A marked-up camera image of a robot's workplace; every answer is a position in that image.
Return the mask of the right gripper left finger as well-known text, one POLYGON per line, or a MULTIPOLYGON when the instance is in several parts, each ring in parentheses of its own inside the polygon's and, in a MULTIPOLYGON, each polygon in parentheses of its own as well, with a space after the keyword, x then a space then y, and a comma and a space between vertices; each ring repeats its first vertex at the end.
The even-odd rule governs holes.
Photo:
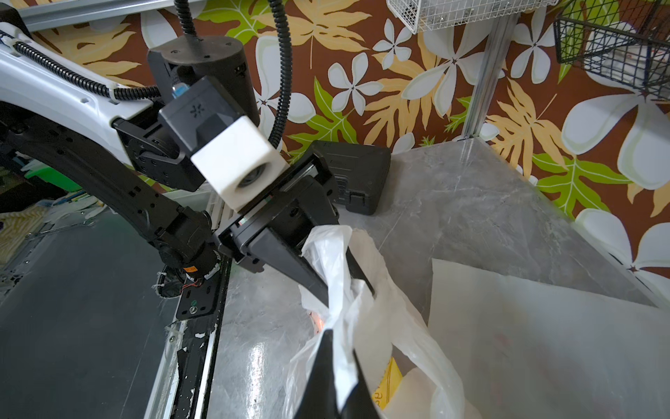
POLYGON ((321 333, 316 359, 295 419, 335 419, 338 417, 333 373, 333 331, 321 333))

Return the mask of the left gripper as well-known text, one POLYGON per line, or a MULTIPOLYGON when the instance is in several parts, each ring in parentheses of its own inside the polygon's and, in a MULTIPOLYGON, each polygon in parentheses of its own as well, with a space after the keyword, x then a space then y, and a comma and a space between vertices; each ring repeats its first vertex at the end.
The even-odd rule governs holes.
MULTIPOLYGON (((306 155, 216 231, 216 249, 252 272, 269 265, 329 307, 328 286, 301 257, 300 246, 313 227, 338 223, 331 195, 337 185, 326 160, 306 155)), ((345 256, 352 278, 375 295, 350 249, 345 256)))

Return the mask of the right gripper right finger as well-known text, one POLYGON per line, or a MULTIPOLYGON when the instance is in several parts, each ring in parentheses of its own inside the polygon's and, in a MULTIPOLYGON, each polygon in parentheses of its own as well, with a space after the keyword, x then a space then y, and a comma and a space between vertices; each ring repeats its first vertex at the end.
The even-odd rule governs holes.
POLYGON ((353 356, 357 367, 358 383, 348 396, 344 408, 340 411, 340 417, 342 419, 379 419, 376 405, 369 394, 358 357, 356 354, 353 356))

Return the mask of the printed white plastic bag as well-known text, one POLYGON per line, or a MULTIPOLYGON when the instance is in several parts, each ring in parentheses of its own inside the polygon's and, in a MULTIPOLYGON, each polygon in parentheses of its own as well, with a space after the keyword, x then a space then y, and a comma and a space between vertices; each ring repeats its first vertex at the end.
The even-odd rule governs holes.
POLYGON ((345 225, 314 228, 302 249, 328 286, 329 307, 305 288, 305 310, 321 330, 293 356, 285 386, 285 418, 294 418, 316 359, 321 333, 333 331, 333 373, 338 417, 358 383, 354 354, 380 418, 479 418, 465 397, 460 376, 409 298, 397 286, 373 239, 345 225), (353 279, 347 249, 366 274, 353 279))

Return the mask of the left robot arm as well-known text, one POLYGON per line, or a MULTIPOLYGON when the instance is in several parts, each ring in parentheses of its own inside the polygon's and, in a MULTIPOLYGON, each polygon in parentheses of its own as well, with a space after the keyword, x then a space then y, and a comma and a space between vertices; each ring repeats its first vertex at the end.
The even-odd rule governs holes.
POLYGON ((341 173, 329 146, 288 164, 278 146, 292 117, 292 49, 284 4, 270 2, 277 36, 278 107, 268 132, 243 44, 200 36, 189 4, 183 34, 148 52, 151 87, 122 87, 57 54, 1 8, 1 143, 81 185, 119 213, 165 265, 166 299, 208 291, 227 260, 271 266, 325 307, 333 275, 305 259, 313 228, 338 222, 341 173))

